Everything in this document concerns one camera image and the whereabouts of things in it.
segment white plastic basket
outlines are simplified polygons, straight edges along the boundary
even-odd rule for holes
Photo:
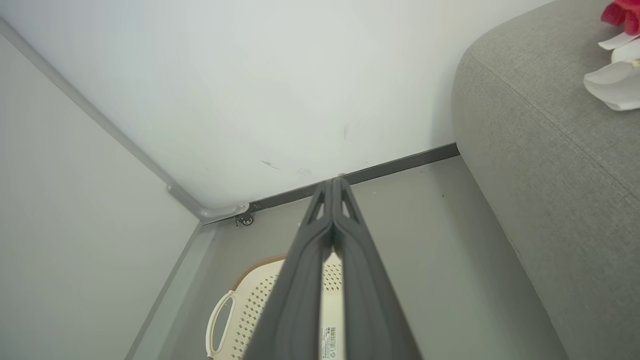
[[[283,263],[284,256],[261,261],[245,272],[234,288],[220,298],[207,325],[205,339],[207,356],[215,360],[242,359]],[[342,263],[335,253],[331,254],[324,263],[323,277],[319,358],[344,360]],[[214,348],[216,320],[228,299],[232,301],[229,318],[222,330],[220,344],[218,348]]]

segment gray fabric upholstery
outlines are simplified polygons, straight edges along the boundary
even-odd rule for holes
[[[617,113],[584,74],[609,0],[560,0],[476,41],[454,84],[461,155],[570,359],[640,359],[640,111]]]

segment scuff mark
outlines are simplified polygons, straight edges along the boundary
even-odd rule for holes
[[[261,161],[263,162],[263,164],[265,164],[265,165],[267,165],[267,166],[270,166],[270,167],[272,167],[272,168],[274,168],[274,169],[276,169],[276,170],[280,170],[280,168],[276,168],[275,166],[273,166],[273,164],[272,164],[272,163],[270,163],[270,162],[268,162],[268,161],[264,161],[264,160],[261,160]]]
[[[307,168],[301,168],[298,169],[298,171],[296,171],[296,174],[300,175],[300,176],[308,176],[311,175],[313,172],[311,171],[311,169],[307,169]]]

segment barcode label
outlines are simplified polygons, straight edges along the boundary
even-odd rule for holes
[[[335,326],[323,327],[320,342],[320,358],[337,360],[337,350]]]

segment metal bracket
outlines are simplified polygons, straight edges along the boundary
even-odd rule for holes
[[[253,224],[253,214],[247,211],[244,214],[236,215],[236,227],[242,223],[245,226]]]
[[[176,198],[185,208],[200,219],[203,225],[224,220],[246,213],[249,210],[249,203],[245,202],[235,206],[228,206],[220,209],[210,209],[198,202],[190,193],[178,184],[168,184],[167,191]]]

